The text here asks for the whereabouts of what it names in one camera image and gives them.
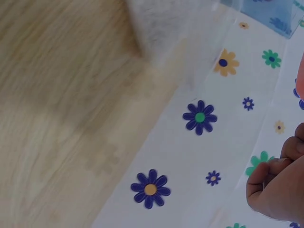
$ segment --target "wooden floor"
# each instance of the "wooden floor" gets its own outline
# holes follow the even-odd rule
[[[123,0],[1,0],[0,227],[90,227],[177,61],[142,60]]]

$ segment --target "green flower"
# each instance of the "green flower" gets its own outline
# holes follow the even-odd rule
[[[264,55],[262,56],[263,59],[266,59],[265,63],[266,65],[271,65],[273,69],[276,67],[281,67],[279,64],[282,62],[282,60],[279,58],[279,55],[275,52],[273,53],[272,50],[263,51]]]
[[[246,228],[246,226],[239,226],[239,223],[235,223],[233,227],[226,227],[226,228]]]
[[[250,159],[250,162],[253,165],[253,167],[248,167],[245,171],[245,174],[247,176],[250,176],[252,174],[252,172],[257,168],[259,163],[268,162],[270,159],[268,159],[268,153],[266,151],[261,152],[260,159],[258,159],[256,156],[252,156]]]

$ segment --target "small yellow flower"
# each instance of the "small yellow flower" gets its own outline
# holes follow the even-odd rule
[[[246,22],[240,22],[239,26],[241,29],[249,29],[249,25]]]
[[[235,75],[237,73],[235,67],[239,66],[239,62],[234,60],[235,57],[236,54],[234,52],[228,53],[227,50],[224,49],[213,71],[219,71],[220,74],[224,77],[227,77],[228,73]]]
[[[282,121],[277,121],[275,123],[275,132],[278,133],[278,134],[282,134],[284,133],[285,131],[285,126],[284,126],[284,123]]]

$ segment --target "orange flower center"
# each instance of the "orange flower center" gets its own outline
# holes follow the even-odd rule
[[[152,196],[156,193],[157,188],[154,184],[148,184],[145,188],[144,188],[144,193],[146,193],[146,195],[148,196]]]

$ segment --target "green flower center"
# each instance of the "green flower center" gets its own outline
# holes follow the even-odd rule
[[[206,116],[205,116],[204,113],[197,113],[197,114],[195,115],[195,121],[198,122],[198,123],[204,122],[205,119],[206,119]]]

